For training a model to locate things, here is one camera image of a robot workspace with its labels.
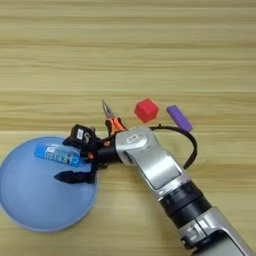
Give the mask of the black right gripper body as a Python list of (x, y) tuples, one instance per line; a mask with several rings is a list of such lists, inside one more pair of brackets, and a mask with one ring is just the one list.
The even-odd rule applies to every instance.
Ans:
[(104, 139), (96, 138), (82, 146), (82, 158), (91, 163), (91, 170), (84, 174), (83, 182), (93, 184), (99, 169), (106, 168), (110, 163), (120, 162), (115, 139), (115, 135)]

